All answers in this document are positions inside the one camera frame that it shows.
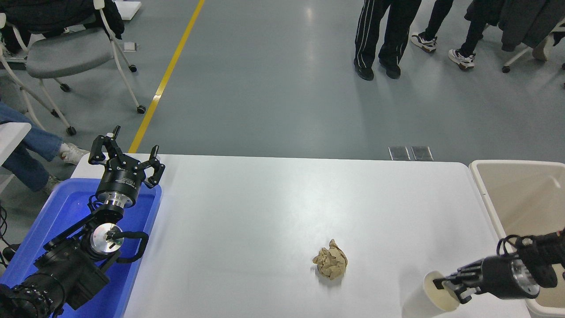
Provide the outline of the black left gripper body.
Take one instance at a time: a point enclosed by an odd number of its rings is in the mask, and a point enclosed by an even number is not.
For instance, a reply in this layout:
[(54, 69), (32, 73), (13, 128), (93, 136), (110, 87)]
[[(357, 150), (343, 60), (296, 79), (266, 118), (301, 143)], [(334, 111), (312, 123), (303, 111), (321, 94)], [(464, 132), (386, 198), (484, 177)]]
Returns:
[(107, 193), (121, 193), (130, 201), (137, 200), (141, 183), (146, 177), (143, 170), (134, 169), (139, 165), (138, 159), (127, 155), (125, 159), (118, 159), (117, 156), (108, 159), (96, 191), (97, 199), (104, 200)]

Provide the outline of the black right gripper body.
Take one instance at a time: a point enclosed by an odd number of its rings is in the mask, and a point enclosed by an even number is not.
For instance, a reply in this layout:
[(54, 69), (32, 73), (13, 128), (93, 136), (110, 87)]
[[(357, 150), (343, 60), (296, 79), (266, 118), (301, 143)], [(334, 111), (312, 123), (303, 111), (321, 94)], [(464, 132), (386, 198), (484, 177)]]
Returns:
[(482, 292), (500, 299), (518, 299), (520, 288), (511, 270), (511, 258), (496, 256), (482, 261)]

